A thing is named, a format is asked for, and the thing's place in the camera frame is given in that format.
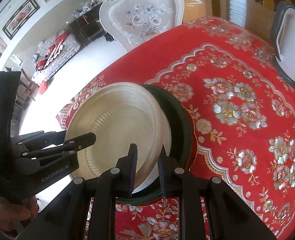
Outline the left hand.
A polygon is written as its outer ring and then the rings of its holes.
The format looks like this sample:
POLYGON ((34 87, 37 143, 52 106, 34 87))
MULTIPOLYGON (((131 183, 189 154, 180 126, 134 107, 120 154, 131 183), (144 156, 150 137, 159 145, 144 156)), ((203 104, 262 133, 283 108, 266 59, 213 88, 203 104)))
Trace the left hand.
POLYGON ((39 206, 35 196, 25 199, 23 205, 0 203, 0 229, 5 232, 14 230, 13 220, 33 220, 37 217, 38 211, 39 206))

